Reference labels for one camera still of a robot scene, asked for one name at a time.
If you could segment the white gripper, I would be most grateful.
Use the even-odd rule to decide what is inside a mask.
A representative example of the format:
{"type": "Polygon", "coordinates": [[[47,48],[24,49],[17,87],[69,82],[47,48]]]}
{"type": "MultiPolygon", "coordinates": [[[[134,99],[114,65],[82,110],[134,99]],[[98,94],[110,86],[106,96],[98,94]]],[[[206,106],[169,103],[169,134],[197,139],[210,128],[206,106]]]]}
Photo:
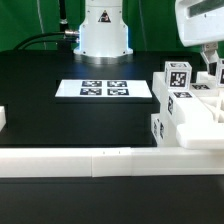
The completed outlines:
{"type": "Polygon", "coordinates": [[[224,0],[176,0],[175,15],[182,44],[203,44],[200,54],[208,73],[215,75],[217,42],[224,40],[224,0]]]}

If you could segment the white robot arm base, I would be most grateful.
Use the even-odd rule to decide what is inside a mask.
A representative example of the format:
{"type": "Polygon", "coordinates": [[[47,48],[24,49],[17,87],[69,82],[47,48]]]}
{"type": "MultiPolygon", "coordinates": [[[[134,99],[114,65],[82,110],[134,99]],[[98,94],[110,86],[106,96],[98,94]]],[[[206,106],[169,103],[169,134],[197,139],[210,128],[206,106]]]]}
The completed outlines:
{"type": "Polygon", "coordinates": [[[129,62],[128,26],[122,17],[123,0],[85,0],[85,19],[79,26],[77,61],[91,64],[129,62]]]}

